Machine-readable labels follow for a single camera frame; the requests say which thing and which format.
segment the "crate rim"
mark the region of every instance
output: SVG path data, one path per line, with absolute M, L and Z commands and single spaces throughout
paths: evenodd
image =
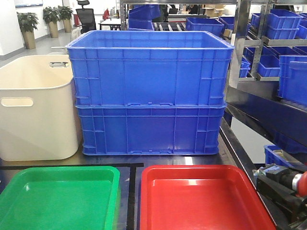
M 225 108 L 227 103 L 223 105 L 186 105 L 186 106 L 176 106 L 176 105 L 79 105 L 76 104 L 75 107 L 78 109 L 223 109 Z
M 207 32 L 207 31 L 159 31 L 158 33 L 159 34 L 174 34 L 174 33 L 197 33 L 197 34 L 206 34 L 210 37 L 213 37 L 215 39 L 217 39 L 221 44 L 225 45 L 225 47 L 75 47 L 73 46 L 74 44 L 76 44 L 77 42 L 79 42 L 81 39 L 83 39 L 84 37 L 87 37 L 87 36 L 90 36 L 91 34 L 94 34 L 94 33 L 141 33 L 141 34 L 145 34 L 145 33 L 154 33 L 154 31 L 102 31 L 102 30 L 92 30 L 92 31 L 89 31 L 87 33 L 84 33 L 82 34 L 81 36 L 79 36 L 78 38 L 76 38 L 75 40 L 71 41 L 70 43 L 68 43 L 65 47 L 67 49 L 110 49 L 110 50 L 114 50 L 114 49 L 128 49 L 128 50 L 131 50 L 131 49 L 172 49 L 172 50 L 207 50 L 207 49 L 222 49 L 222 50 L 233 50 L 234 49 L 234 46 L 232 44 L 230 44 L 229 42 L 219 38 L 218 36 L 215 36 L 213 35 L 212 33 L 210 32 Z
M 190 20 L 191 18 L 193 18 L 193 17 L 189 17 L 189 18 L 187 18 L 187 20 L 188 20 L 190 23 L 192 23 L 193 25 L 214 25 L 214 26 L 223 26 L 223 25 L 224 25 L 222 22 L 220 22 L 219 20 L 217 20 L 217 19 L 215 19 L 215 18 L 201 18 L 201 19 L 211 19 L 211 21 L 212 21 L 212 20 L 215 20 L 215 21 L 218 22 L 218 24 L 210 24 L 210 23 L 193 23 L 193 22 L 191 22 L 191 20 Z

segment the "blue bin on shelf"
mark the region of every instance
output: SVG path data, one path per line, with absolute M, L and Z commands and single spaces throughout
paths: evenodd
M 187 18 L 186 30 L 208 31 L 216 36 L 222 32 L 224 24 L 212 18 Z
M 278 95 L 307 106 L 307 56 L 280 56 Z
M 293 50 L 301 55 L 307 55 L 307 46 L 294 46 Z
M 273 51 L 277 56 L 280 55 L 299 55 L 298 52 L 291 49 L 287 46 L 277 46 L 277 47 L 270 47 L 271 51 Z
M 219 21 L 224 24 L 222 33 L 225 29 L 233 30 L 235 26 L 235 17 L 219 17 Z
M 271 10 L 268 26 L 274 29 L 297 29 L 302 16 L 287 10 Z
M 205 31 L 90 31 L 67 46 L 83 105 L 223 105 L 233 46 Z
M 217 107 L 76 106 L 86 155 L 218 153 L 225 104 Z
M 297 29 L 275 29 L 268 25 L 266 36 L 269 39 L 295 39 Z
M 152 20 L 154 18 L 160 17 L 160 7 L 159 5 L 150 4 L 142 5 L 140 7 L 129 10 L 129 19 L 141 19 L 141 20 Z
M 285 167 L 292 167 L 292 163 L 288 162 L 285 158 L 277 154 L 275 151 L 281 150 L 280 147 L 276 145 L 265 145 L 265 163 L 266 164 L 277 164 Z
M 255 28 L 259 28 L 260 25 L 260 13 L 252 13 L 250 24 Z
M 154 31 L 154 25 L 152 20 L 138 20 L 130 18 L 128 30 Z
M 298 28 L 299 31 L 296 36 L 302 39 L 307 39 L 307 20 L 302 20 Z
M 272 55 L 261 56 L 258 65 L 258 74 L 263 77 L 278 77 L 279 76 L 279 59 Z
M 307 19 L 307 13 L 300 13 L 299 15 L 301 15 L 304 19 Z
M 239 77 L 245 78 L 248 75 L 249 70 L 250 70 L 250 62 L 246 60 L 246 58 L 242 57 Z
M 254 47 L 245 47 L 244 48 L 244 56 L 246 57 L 247 60 L 249 60 L 250 62 L 253 62 L 254 60 L 254 53 L 255 53 L 255 49 Z M 274 55 L 276 56 L 276 54 L 271 51 L 269 48 L 267 48 L 266 46 L 262 47 L 262 55 Z

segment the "crate handle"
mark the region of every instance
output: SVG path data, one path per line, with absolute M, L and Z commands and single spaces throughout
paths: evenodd
M 128 103 L 128 106 L 131 106 L 131 105 L 141 105 L 141 103 Z
M 173 105 L 173 103 L 163 102 L 163 103 L 160 103 L 160 105 Z
M 29 97 L 3 97 L 1 105 L 4 107 L 31 107 L 34 102 Z
M 291 69 L 307 69 L 307 62 L 305 62 L 305 61 L 290 61 L 289 67 Z
M 51 61 L 49 66 L 51 68 L 67 68 L 69 63 L 67 61 Z

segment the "table surface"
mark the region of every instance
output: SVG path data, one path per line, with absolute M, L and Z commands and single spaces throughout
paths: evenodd
M 140 220 L 141 175 L 146 167 L 151 165 L 229 164 L 243 169 L 251 178 L 253 165 L 225 121 L 222 122 L 220 134 L 218 137 L 219 153 L 215 155 L 86 156 L 82 154 L 82 145 L 80 145 L 73 156 L 64 160 L 2 161 L 0 159 L 0 192 L 16 173 L 30 167 L 113 166 L 120 172 L 119 184 L 121 187 L 117 230 L 137 230 Z

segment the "bin handle hole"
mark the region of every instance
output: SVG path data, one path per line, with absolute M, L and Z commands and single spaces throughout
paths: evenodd
M 52 61 L 49 63 L 51 68 L 67 68 L 69 63 L 67 61 Z
M 1 98 L 1 105 L 4 107 L 31 107 L 34 102 L 29 97 Z

